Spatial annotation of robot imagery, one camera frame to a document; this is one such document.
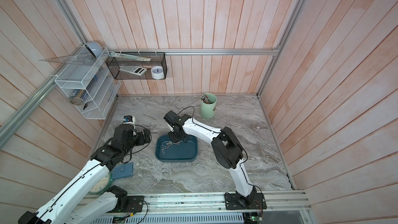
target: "clock face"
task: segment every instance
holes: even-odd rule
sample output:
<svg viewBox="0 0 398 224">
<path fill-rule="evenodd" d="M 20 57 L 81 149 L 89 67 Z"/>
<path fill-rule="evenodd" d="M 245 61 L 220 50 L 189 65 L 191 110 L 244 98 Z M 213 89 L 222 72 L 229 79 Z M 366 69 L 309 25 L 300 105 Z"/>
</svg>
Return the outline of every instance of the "clock face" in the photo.
<svg viewBox="0 0 398 224">
<path fill-rule="evenodd" d="M 89 191 L 92 194 L 96 194 L 100 191 L 102 191 L 109 183 L 109 181 L 111 180 L 111 173 L 108 172 L 106 174 L 105 177 L 102 177 L 101 180 L 99 180 L 94 187 L 91 188 L 91 190 Z"/>
</svg>

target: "green cup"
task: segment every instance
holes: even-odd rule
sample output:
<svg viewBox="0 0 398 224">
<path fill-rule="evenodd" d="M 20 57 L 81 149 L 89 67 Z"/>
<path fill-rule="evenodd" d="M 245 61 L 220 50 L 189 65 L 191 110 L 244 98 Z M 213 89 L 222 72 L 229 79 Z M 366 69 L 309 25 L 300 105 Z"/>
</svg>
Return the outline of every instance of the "green cup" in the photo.
<svg viewBox="0 0 398 224">
<path fill-rule="evenodd" d="M 200 115 L 202 116 L 202 118 L 208 119 L 214 117 L 217 97 L 212 93 L 205 93 L 205 95 L 207 95 L 207 97 L 209 98 L 210 104 L 206 104 L 202 100 L 200 101 Z"/>
</svg>

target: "wooden wall panel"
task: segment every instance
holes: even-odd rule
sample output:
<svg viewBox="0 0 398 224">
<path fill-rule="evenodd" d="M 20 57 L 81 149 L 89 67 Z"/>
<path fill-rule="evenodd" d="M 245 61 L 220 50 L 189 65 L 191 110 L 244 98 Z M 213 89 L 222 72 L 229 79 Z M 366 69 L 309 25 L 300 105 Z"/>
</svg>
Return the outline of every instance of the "wooden wall panel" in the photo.
<svg viewBox="0 0 398 224">
<path fill-rule="evenodd" d="M 109 1 L 101 0 L 104 5 L 90 10 L 102 12 L 101 7 L 112 6 Z M 117 18 L 112 12 L 105 12 L 105 18 Z M 0 19 L 2 126 L 59 66 L 39 60 L 66 56 L 80 42 L 54 0 L 0 0 Z M 117 40 L 125 42 L 124 34 L 119 36 L 123 38 Z M 75 177 L 100 127 L 53 90 L 0 151 L 2 220 L 16 223 Z"/>
<path fill-rule="evenodd" d="M 319 223 L 398 216 L 398 0 L 308 0 L 261 96 Z"/>
<path fill-rule="evenodd" d="M 272 48 L 297 0 L 67 0 L 108 48 Z M 165 81 L 124 80 L 122 94 L 256 93 L 267 56 L 173 56 Z"/>
</svg>

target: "calculator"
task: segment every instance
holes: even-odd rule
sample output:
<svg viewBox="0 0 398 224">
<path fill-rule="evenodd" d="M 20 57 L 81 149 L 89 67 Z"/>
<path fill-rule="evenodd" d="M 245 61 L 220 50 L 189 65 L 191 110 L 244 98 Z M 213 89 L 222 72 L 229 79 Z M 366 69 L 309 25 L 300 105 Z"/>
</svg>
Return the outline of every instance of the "calculator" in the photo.
<svg viewBox="0 0 398 224">
<path fill-rule="evenodd" d="M 120 66 L 120 71 L 141 76 L 147 71 L 147 69 L 139 66 Z"/>
</svg>

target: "red wire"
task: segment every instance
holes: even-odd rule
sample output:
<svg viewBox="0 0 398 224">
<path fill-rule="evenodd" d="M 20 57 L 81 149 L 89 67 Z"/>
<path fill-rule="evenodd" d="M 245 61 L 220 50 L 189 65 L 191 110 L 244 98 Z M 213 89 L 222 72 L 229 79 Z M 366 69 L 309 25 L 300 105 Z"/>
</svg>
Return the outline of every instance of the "red wire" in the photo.
<svg viewBox="0 0 398 224">
<path fill-rule="evenodd" d="M 138 205 L 137 203 L 133 203 L 133 202 L 132 202 L 132 204 L 137 205 L 138 206 L 138 210 L 140 210 L 140 205 Z"/>
<path fill-rule="evenodd" d="M 258 202 L 258 201 L 256 201 L 256 200 L 254 200 L 255 202 L 257 202 L 258 203 L 258 206 L 260 207 L 260 212 L 261 212 L 261 217 L 263 217 L 263 209 L 261 208 L 261 205 L 260 205 L 260 203 Z"/>
</svg>

